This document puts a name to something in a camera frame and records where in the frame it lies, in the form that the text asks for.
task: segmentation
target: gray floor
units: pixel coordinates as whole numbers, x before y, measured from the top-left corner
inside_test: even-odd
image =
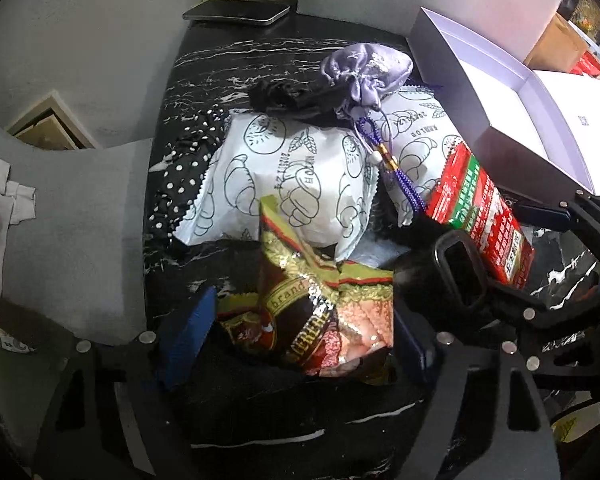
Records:
[[[23,460],[33,458],[38,433],[60,379],[61,362],[0,348],[0,414]]]

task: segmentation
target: cardboard box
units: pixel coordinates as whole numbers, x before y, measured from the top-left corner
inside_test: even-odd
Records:
[[[587,42],[573,30],[567,20],[555,14],[540,36],[525,65],[532,70],[569,73],[587,51]]]
[[[438,86],[441,104],[499,187],[552,205],[577,189],[600,195],[600,81],[533,72],[427,9],[409,44],[423,80]]]

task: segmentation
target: black polka dot fabric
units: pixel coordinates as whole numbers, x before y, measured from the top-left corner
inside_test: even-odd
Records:
[[[229,113],[219,105],[198,110],[184,134],[167,144],[162,185],[148,218],[150,231],[158,238],[173,241],[173,231],[200,193],[200,186],[212,155],[222,145]]]

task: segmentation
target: white snack package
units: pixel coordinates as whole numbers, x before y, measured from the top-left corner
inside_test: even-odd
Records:
[[[226,140],[174,236],[189,246],[257,240],[259,199],[273,194],[302,239],[336,244],[342,260],[365,231],[377,184],[378,168],[350,130],[232,112]]]
[[[462,137],[429,88],[403,86],[382,100],[382,111],[393,134],[392,154],[416,192],[429,203],[446,160]],[[371,112],[369,116],[378,127],[382,125],[382,138],[388,146],[390,129],[384,116],[379,112]],[[409,201],[395,180],[384,182],[398,211],[398,225],[410,224],[413,209]]]

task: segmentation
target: foil snack bag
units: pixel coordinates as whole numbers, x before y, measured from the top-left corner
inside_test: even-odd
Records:
[[[497,279],[522,288],[534,250],[473,153],[459,142],[446,161],[427,215],[464,229]]]
[[[260,200],[258,292],[229,296],[218,319],[234,344],[307,375],[340,377],[394,343],[393,273],[317,254]]]

